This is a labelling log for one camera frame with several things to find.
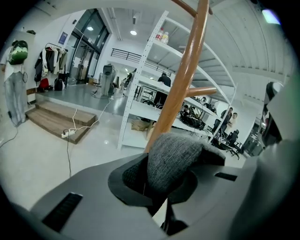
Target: white shirt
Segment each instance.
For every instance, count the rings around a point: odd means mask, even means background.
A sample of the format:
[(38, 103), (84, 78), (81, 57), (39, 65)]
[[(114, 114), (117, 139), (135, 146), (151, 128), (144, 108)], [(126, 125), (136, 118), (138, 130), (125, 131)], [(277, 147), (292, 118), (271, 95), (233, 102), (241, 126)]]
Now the white shirt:
[(227, 124), (227, 128), (225, 129), (225, 133), (228, 134), (228, 135), (235, 130), (234, 125), (236, 124), (236, 118), (231, 117), (229, 121), (231, 122), (232, 127), (229, 126), (229, 124)]
[(10, 53), (10, 50), (12, 49), (12, 46), (9, 47), (3, 54), (1, 58), (0, 64), (6, 65), (5, 67), (5, 74), (4, 74), (4, 81), (6, 81), (13, 73), (24, 73), (24, 66), (23, 64), (16, 64), (16, 65), (10, 65), (8, 62), (8, 55)]

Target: red bag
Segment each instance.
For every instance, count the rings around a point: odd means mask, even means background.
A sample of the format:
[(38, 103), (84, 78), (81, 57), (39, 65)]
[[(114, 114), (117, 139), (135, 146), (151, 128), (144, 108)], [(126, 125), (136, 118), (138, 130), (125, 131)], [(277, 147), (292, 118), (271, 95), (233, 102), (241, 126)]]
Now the red bag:
[(39, 84), (40, 88), (47, 89), (49, 87), (48, 78), (44, 78), (41, 80), (41, 83)]

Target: extension cord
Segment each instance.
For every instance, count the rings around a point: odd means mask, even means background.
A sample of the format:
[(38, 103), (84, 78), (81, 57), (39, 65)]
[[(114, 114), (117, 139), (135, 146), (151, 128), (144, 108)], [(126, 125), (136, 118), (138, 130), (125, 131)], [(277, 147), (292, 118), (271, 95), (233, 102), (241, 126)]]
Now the extension cord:
[(71, 131), (67, 131), (66, 133), (62, 133), (61, 134), (61, 138), (66, 138), (68, 136), (72, 136), (75, 134), (75, 131), (74, 130), (71, 130)]

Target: white bottle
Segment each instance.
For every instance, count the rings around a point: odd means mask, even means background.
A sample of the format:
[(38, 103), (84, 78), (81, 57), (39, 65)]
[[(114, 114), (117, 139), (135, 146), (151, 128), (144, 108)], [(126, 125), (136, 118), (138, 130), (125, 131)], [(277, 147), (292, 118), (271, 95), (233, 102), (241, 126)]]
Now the white bottle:
[(161, 38), (161, 42), (164, 44), (168, 44), (168, 42), (169, 42), (169, 33), (168, 32), (165, 32), (163, 34), (163, 37)]
[(161, 38), (162, 38), (162, 36), (163, 36), (163, 33), (164, 33), (164, 28), (161, 28), (161, 29), (159, 30), (159, 32), (157, 33), (157, 35), (156, 35), (156, 37), (155, 37), (155, 40), (160, 41)]

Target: gray floor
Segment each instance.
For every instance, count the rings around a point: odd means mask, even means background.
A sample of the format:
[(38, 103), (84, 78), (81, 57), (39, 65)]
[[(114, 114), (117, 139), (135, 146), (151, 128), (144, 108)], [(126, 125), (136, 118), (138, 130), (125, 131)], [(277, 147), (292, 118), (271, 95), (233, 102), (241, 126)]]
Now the gray floor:
[[(54, 98), (57, 100), (77, 104), (85, 107), (90, 107), (96, 110), (104, 110), (108, 104), (108, 99), (98, 99), (91, 96), (92, 91), (98, 90), (96, 97), (100, 97), (101, 88), (91, 85), (79, 84), (70, 86), (63, 91), (49, 91), (40, 93), (43, 96)], [(105, 112), (116, 114), (119, 116), (124, 115), (127, 97), (114, 98), (113, 101), (107, 106)]]

